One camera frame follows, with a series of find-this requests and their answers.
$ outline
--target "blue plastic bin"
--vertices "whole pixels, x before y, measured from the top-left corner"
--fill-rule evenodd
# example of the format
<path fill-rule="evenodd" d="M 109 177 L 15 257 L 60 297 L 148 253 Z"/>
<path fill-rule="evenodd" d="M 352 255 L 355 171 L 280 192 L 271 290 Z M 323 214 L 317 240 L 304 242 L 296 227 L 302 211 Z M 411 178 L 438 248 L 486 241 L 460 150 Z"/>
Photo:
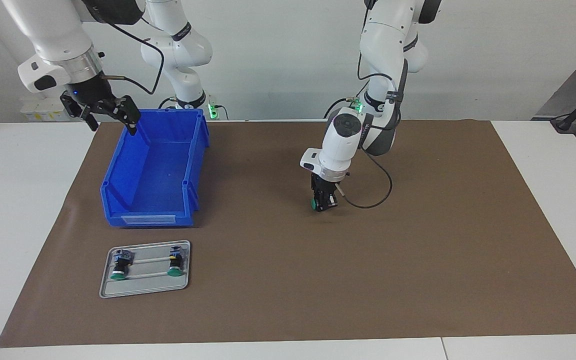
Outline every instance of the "blue plastic bin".
<path fill-rule="evenodd" d="M 123 130 L 101 186 L 111 226 L 192 226 L 209 145 L 202 110 L 141 110 L 137 134 Z"/>

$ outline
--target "robotic arm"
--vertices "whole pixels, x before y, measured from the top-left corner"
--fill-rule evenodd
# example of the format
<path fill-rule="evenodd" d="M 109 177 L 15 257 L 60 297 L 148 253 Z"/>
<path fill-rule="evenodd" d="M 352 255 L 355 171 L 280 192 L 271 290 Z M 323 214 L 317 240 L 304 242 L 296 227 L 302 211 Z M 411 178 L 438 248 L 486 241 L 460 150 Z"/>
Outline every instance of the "robotic arm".
<path fill-rule="evenodd" d="M 131 135 L 137 132 L 141 114 L 128 95 L 116 97 L 108 80 L 125 80 L 104 74 L 103 53 L 97 53 L 82 21 L 112 25 L 134 25 L 146 5 L 154 27 L 167 33 L 147 42 L 164 54 L 162 72 L 172 82 L 178 107 L 191 109 L 209 104 L 199 76 L 190 66 L 210 62 L 210 43 L 192 27 L 178 0 L 2 0 L 19 29 L 27 36 L 36 54 L 19 65 L 18 73 L 33 93 L 65 86 L 61 102 L 71 117 L 98 128 L 92 114 L 119 120 Z M 160 66 L 160 53 L 142 45 L 142 57 L 151 66 Z"/>
<path fill-rule="evenodd" d="M 370 10 L 359 48 L 370 64 L 371 79 L 363 103 L 330 114 L 322 148 L 309 148 L 301 166 L 311 171 L 312 207 L 322 212 L 338 205 L 335 191 L 346 177 L 358 149 L 369 155 L 388 153 L 402 120 L 407 73 L 423 68 L 428 51 L 419 45 L 417 23 L 430 23 L 441 0 L 365 0 Z M 405 55 L 410 53 L 413 66 Z"/>

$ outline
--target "white table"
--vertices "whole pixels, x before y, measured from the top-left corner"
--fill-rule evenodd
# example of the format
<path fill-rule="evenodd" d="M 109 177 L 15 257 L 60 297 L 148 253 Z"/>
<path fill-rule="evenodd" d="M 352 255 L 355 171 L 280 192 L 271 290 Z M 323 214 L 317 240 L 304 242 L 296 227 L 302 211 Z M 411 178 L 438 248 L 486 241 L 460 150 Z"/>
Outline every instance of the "white table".
<path fill-rule="evenodd" d="M 576 266 L 576 139 L 546 122 L 494 121 L 546 218 Z M 14 272 L 0 267 L 0 333 L 92 141 L 84 123 L 0 123 L 0 254 L 15 249 Z M 576 335 L 349 341 L 138 344 L 0 349 L 0 359 L 576 359 Z"/>

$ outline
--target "metal tray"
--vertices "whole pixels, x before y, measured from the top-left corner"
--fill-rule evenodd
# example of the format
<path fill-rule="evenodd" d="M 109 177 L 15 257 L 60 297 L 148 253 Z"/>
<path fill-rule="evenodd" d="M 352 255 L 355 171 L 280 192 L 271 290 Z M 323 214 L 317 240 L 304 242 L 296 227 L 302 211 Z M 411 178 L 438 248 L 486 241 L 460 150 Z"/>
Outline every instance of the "metal tray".
<path fill-rule="evenodd" d="M 181 247 L 183 257 L 183 275 L 169 276 L 170 247 Z M 128 250 L 134 253 L 134 261 L 128 267 L 124 280 L 113 280 L 115 263 L 114 252 Z M 135 296 L 180 290 L 188 285 L 190 276 L 190 241 L 170 241 L 166 243 L 138 244 L 133 246 L 114 247 L 105 258 L 105 268 L 101 278 L 99 296 L 102 299 L 123 296 Z"/>

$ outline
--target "brown paper mat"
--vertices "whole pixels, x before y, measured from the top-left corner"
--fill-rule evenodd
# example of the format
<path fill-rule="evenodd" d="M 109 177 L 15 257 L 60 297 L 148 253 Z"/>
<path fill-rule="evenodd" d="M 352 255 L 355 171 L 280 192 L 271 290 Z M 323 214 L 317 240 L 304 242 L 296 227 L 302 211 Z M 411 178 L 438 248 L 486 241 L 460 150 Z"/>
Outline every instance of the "brown paper mat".
<path fill-rule="evenodd" d="M 110 227 L 99 195 L 122 130 L 104 123 L 0 347 L 576 333 L 576 269 L 488 122 L 404 121 L 384 205 L 310 208 L 299 167 L 323 123 L 210 126 L 197 226 Z M 387 182 L 362 153 L 343 182 Z M 181 291 L 99 298 L 107 251 L 188 239 Z"/>

